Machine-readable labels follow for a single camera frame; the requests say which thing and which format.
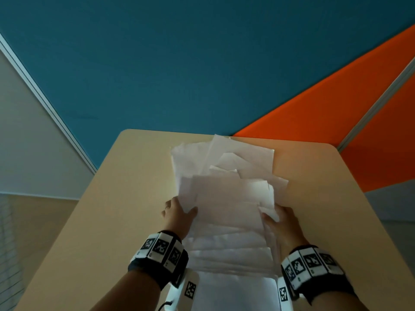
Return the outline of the large orange partition panel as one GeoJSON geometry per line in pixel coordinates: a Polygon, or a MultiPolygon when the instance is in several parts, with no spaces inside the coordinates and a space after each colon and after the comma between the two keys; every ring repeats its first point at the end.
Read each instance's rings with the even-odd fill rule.
{"type": "Polygon", "coordinates": [[[415,57],[415,24],[234,136],[337,146],[415,57]]]}

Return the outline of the person's left forearm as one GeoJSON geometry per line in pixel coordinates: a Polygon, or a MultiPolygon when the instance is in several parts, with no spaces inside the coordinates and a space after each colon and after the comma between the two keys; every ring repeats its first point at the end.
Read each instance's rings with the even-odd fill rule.
{"type": "Polygon", "coordinates": [[[161,289],[147,273],[128,271],[90,311],[155,311],[161,289]]]}

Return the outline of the person's left hand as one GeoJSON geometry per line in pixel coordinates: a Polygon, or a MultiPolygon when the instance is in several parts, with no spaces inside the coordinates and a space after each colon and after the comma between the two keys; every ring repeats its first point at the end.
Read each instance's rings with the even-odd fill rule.
{"type": "Polygon", "coordinates": [[[167,201],[165,209],[161,213],[164,219],[162,230],[170,231],[176,234],[180,240],[184,240],[192,225],[192,223],[185,221],[185,213],[177,196],[167,201]]]}

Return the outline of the blue partition panel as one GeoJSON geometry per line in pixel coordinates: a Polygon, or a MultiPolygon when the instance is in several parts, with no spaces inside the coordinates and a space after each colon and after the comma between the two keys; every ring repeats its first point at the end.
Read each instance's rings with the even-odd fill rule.
{"type": "Polygon", "coordinates": [[[415,0],[0,0],[95,167],[126,129],[233,135],[415,24],[415,0]]]}

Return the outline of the grey partition panel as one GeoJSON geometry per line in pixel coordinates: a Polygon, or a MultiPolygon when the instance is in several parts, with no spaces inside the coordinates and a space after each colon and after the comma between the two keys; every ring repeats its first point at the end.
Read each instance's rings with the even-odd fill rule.
{"type": "Polygon", "coordinates": [[[93,176],[0,51],[0,193],[79,200],[93,176]]]}

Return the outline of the pile of white paper sheets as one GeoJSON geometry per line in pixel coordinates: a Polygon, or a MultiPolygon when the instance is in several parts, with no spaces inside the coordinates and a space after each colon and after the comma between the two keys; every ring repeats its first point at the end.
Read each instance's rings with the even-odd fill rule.
{"type": "Polygon", "coordinates": [[[179,201],[198,215],[184,240],[200,282],[191,311],[281,311],[280,249],[261,214],[288,180],[273,174],[270,141],[215,135],[171,149],[179,201]]]}

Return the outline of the person's right forearm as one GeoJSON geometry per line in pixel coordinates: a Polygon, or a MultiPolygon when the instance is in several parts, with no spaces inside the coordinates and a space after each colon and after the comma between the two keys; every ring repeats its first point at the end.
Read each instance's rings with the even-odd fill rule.
{"type": "Polygon", "coordinates": [[[312,287],[305,296],[313,311],[369,311],[352,287],[312,287]]]}

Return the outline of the silver partition frame strip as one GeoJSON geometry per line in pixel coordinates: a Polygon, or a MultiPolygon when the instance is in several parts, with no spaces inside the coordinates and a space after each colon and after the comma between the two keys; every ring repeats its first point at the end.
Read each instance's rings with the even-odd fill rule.
{"type": "Polygon", "coordinates": [[[402,70],[402,72],[393,80],[381,96],[374,102],[369,110],[362,116],[350,132],[343,138],[337,151],[341,153],[351,143],[351,141],[364,129],[364,127],[374,118],[376,114],[391,100],[391,98],[407,83],[415,73],[415,56],[402,70]]]}
{"type": "Polygon", "coordinates": [[[68,126],[64,123],[63,119],[59,116],[58,112],[52,106],[49,99],[42,92],[42,90],[37,85],[33,77],[29,74],[27,69],[24,67],[23,63],[14,53],[13,49],[10,47],[10,45],[8,44],[8,42],[6,41],[2,33],[0,33],[0,51],[7,58],[9,63],[18,73],[18,75],[23,80],[23,82],[26,84],[26,86],[31,91],[31,93],[33,93],[36,100],[41,104],[41,106],[45,109],[45,111],[50,116],[50,118],[54,121],[58,129],[62,132],[65,138],[69,141],[69,143],[74,148],[74,150],[78,153],[82,161],[85,162],[89,170],[93,174],[96,174],[97,167],[91,161],[91,159],[89,158],[87,153],[84,151],[84,149],[82,148],[82,146],[80,145],[76,137],[72,134],[68,126]]]}

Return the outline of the black wristband with marker tags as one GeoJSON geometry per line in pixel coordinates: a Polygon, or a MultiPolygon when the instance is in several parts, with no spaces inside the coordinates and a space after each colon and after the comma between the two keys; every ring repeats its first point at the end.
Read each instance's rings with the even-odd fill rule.
{"type": "Polygon", "coordinates": [[[170,283],[179,288],[189,255],[179,236],[169,230],[151,234],[130,260],[127,271],[140,270],[160,287],[170,283]]]}
{"type": "Polygon", "coordinates": [[[293,290],[310,305],[312,298],[305,295],[312,287],[353,288],[333,256],[315,245],[294,249],[282,261],[281,271],[285,282],[290,282],[293,290]]]}

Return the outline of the person's right hand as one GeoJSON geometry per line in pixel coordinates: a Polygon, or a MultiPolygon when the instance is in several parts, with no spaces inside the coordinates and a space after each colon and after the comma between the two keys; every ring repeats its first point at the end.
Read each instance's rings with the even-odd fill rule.
{"type": "Polygon", "coordinates": [[[281,258],[287,257],[294,249],[300,246],[310,245],[305,238],[298,218],[290,207],[275,204],[274,209],[278,214],[278,230],[272,230],[281,247],[281,258]]]}

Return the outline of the small orange partition panel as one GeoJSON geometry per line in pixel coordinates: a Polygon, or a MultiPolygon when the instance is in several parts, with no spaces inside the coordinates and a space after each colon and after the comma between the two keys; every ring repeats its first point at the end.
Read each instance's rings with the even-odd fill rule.
{"type": "Polygon", "coordinates": [[[341,156],[363,192],[415,179],[415,74],[341,156]]]}

